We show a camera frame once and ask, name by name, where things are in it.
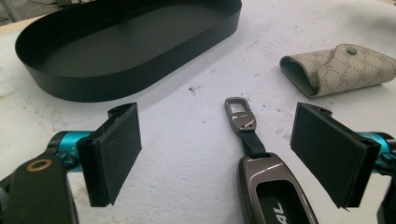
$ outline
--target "black oval tray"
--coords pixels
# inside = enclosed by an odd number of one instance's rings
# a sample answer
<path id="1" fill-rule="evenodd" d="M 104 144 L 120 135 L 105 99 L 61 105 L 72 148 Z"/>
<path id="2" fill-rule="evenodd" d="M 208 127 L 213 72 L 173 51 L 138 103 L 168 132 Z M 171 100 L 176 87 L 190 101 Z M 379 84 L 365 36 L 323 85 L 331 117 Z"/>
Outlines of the black oval tray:
<path id="1" fill-rule="evenodd" d="M 121 98 L 231 35 L 240 0 L 96 0 L 49 14 L 16 52 L 37 85 L 78 102 Z"/>

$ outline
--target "white table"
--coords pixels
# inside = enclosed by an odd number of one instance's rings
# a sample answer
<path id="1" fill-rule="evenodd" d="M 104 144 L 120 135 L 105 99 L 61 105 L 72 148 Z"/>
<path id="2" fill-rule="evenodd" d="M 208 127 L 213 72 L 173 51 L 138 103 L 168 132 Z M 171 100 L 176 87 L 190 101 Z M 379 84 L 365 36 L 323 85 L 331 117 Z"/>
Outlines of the white table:
<path id="1" fill-rule="evenodd" d="M 94 130 L 114 106 L 138 102 L 143 149 L 114 206 L 91 208 L 82 174 L 69 174 L 81 223 L 243 223 L 236 167 L 243 156 L 224 110 L 243 96 L 257 135 L 299 180 L 320 223 L 376 223 L 389 184 L 372 175 L 361 206 L 337 209 L 290 149 L 297 102 L 330 109 L 354 131 L 396 136 L 396 81 L 309 100 L 281 73 L 282 56 L 352 43 L 396 57 L 396 8 L 373 0 L 246 0 L 235 34 L 148 89 L 82 104 L 38 88 L 15 54 L 26 25 L 0 29 L 0 178 L 63 130 Z"/>

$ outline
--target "patterned leather key pouch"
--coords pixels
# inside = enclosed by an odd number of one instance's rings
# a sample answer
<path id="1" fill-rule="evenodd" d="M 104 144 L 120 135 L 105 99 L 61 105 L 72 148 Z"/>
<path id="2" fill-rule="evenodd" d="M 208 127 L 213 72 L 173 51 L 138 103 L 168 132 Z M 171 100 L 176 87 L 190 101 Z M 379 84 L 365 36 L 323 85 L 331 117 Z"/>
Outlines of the patterned leather key pouch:
<path id="1" fill-rule="evenodd" d="M 396 60 L 357 45 L 285 56 L 280 67 L 306 96 L 317 97 L 389 82 Z"/>

